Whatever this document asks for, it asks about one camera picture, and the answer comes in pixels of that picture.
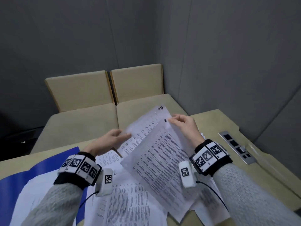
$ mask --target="forearm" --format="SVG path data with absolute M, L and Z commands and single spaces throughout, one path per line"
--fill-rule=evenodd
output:
M 301 225 L 301 218 L 232 163 L 213 175 L 237 225 Z
M 72 225 L 82 193 L 82 189 L 70 183 L 54 185 L 29 213 L 22 226 Z

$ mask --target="wrist strap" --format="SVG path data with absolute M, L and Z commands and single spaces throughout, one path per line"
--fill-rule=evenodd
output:
M 232 160 L 228 153 L 216 142 L 205 140 L 194 150 L 196 154 L 191 157 L 196 170 L 203 175 L 211 175 Z
M 102 167 L 96 164 L 90 157 L 85 155 L 72 155 L 62 164 L 58 173 L 68 172 L 76 174 L 94 186 L 101 169 Z

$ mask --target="beige table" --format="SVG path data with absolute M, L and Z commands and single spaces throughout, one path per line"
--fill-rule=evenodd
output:
M 219 136 L 219 132 L 227 130 L 239 144 L 251 144 L 251 142 L 239 132 L 239 127 L 220 110 L 212 110 L 205 113 L 192 115 L 192 117 L 195 119 L 198 128 L 204 133 L 206 138 L 215 140 L 222 144 L 231 154 L 234 164 L 246 171 L 247 174 L 249 174 L 250 177 L 262 188 L 278 198 L 291 210 L 296 210 L 301 207 L 301 181 L 287 168 L 285 168 L 271 155 L 261 152 L 254 145 L 253 146 L 259 155 L 254 154 L 248 148 L 247 150 L 258 159 L 258 163 L 246 165 L 229 147 L 229 145 L 227 145 L 226 142 Z M 70 148 L 78 146 L 80 149 L 83 149 L 91 141 L 92 140 L 71 144 L 53 150 L 2 161 L 0 162 L 0 179 L 18 172 L 29 170 L 38 162 Z M 271 166 L 268 166 L 267 162 L 272 165 L 272 167 L 276 168 L 278 172 L 281 172 L 281 175 L 278 172 L 275 172 Z M 168 216 L 167 222 L 169 226 L 177 225 L 177 223 L 170 216 Z M 190 211 L 183 219 L 181 225 L 202 225 L 202 223 L 196 216 L 195 212 Z M 228 219 L 222 222 L 220 225 L 234 225 L 234 222 L 232 219 Z

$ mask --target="chair seat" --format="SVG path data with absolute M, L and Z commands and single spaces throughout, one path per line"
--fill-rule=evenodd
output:
M 133 123 L 139 117 L 153 109 L 155 106 L 165 105 L 170 114 L 187 113 L 169 94 L 161 94 L 147 98 L 140 98 L 127 102 L 120 102 L 117 105 L 117 117 L 119 128 L 125 130 L 128 125 Z
M 48 120 L 31 154 L 98 138 L 118 128 L 113 103 L 54 114 Z

